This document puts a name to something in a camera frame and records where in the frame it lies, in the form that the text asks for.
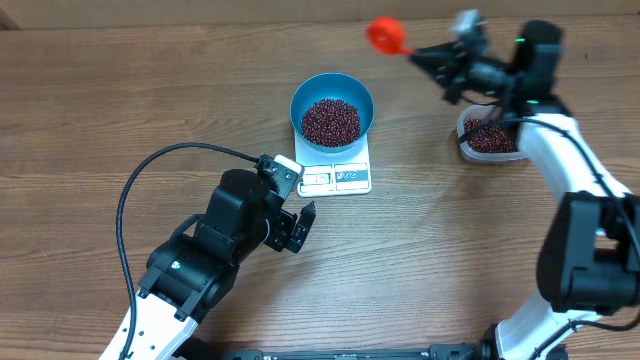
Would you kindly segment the red scoop with blue handle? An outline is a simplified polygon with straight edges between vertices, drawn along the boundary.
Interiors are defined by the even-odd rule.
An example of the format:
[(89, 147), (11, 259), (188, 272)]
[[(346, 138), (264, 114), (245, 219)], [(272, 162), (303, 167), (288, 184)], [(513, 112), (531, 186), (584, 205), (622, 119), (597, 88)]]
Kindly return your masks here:
[(406, 30), (396, 19), (381, 16), (374, 19), (366, 29), (366, 37), (372, 47), (383, 55), (410, 56), (414, 49), (406, 46)]

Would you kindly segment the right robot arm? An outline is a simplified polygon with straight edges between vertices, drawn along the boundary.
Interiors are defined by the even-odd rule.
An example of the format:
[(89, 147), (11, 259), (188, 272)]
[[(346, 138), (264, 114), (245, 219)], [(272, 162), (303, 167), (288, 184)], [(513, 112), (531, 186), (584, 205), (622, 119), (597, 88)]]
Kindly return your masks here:
[(467, 91), (495, 99), (489, 124), (510, 129), (539, 170), (557, 211), (540, 250), (537, 288), (511, 317), (491, 327), (477, 359), (564, 358), (561, 343), (580, 328), (639, 304), (639, 199), (610, 174), (552, 91), (562, 31), (526, 23), (510, 62), (491, 58), (482, 22), (463, 13), (456, 40), (416, 49), (410, 61), (457, 103)]

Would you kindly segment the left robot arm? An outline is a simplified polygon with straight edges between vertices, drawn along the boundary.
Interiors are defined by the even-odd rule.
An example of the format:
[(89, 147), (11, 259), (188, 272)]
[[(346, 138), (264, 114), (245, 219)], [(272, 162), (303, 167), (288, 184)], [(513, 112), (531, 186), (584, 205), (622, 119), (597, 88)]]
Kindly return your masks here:
[(261, 244), (301, 250), (315, 219), (282, 205), (302, 173), (274, 163), (223, 173), (209, 205), (149, 256), (134, 304), (103, 352), (105, 359), (168, 359), (231, 290), (240, 264)]

